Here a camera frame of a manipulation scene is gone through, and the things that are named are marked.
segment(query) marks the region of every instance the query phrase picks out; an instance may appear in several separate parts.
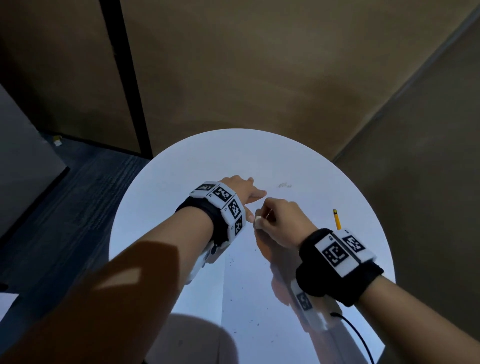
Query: light patch on arm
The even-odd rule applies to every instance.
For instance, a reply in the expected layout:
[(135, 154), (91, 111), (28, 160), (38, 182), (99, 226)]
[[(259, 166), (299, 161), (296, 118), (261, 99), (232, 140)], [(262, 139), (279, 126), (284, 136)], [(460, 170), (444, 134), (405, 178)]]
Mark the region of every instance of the light patch on arm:
[(142, 269), (139, 267), (124, 270), (123, 272), (119, 272), (111, 277), (108, 277), (106, 280), (96, 286), (94, 290), (102, 290), (104, 288), (137, 284), (140, 281), (141, 272)]

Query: cable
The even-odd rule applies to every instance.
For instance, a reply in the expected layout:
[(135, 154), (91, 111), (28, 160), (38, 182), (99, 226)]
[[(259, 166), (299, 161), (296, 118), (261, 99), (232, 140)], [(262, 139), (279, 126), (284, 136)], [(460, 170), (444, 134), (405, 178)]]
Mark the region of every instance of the cable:
[(365, 349), (367, 349), (367, 353), (368, 353), (368, 356), (370, 357), (370, 361), (372, 362), (372, 364), (375, 364), (375, 362), (373, 361), (373, 358), (372, 358), (372, 354), (370, 353), (370, 350), (368, 350), (367, 343), (365, 342), (363, 337), (360, 335), (360, 333), (357, 331), (357, 329), (352, 325), (352, 323), (350, 321), (348, 321), (346, 318), (344, 318), (341, 314), (338, 314), (337, 312), (332, 312), (330, 314), (330, 316), (331, 317), (340, 317), (342, 320), (344, 320), (347, 324), (350, 325), (350, 327), (353, 329), (353, 331), (355, 331), (357, 333), (357, 335), (359, 336), (361, 342), (363, 343), (363, 346), (365, 346)]

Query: gray wall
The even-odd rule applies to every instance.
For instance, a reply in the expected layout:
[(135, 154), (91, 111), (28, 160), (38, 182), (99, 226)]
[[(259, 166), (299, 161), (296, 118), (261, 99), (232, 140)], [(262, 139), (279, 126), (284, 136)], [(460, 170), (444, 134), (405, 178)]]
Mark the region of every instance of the gray wall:
[(0, 236), (64, 169), (0, 85)]
[(336, 164), (363, 192), (397, 282), (480, 340), (480, 22)]

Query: person's right arm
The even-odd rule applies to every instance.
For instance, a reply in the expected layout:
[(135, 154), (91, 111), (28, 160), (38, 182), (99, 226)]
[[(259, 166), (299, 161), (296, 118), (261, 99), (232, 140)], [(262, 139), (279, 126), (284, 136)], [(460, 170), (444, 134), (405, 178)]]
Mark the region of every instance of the person's right arm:
[[(294, 249), (317, 230), (295, 202), (275, 198), (267, 198), (257, 210), (255, 228)], [(383, 276), (367, 287), (356, 306), (382, 337), (413, 362), (480, 363), (478, 341)]]

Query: blue carpet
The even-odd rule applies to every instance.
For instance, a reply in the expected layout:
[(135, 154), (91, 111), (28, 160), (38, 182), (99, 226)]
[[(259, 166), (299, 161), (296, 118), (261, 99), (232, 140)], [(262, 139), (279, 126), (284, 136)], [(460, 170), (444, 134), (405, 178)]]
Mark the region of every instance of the blue carpet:
[[(51, 136), (43, 135), (51, 142)], [(70, 171), (0, 246), (0, 282), (19, 293), (0, 322), (0, 354), (51, 311), (88, 271), (108, 260), (117, 207), (147, 159), (62, 139)]]

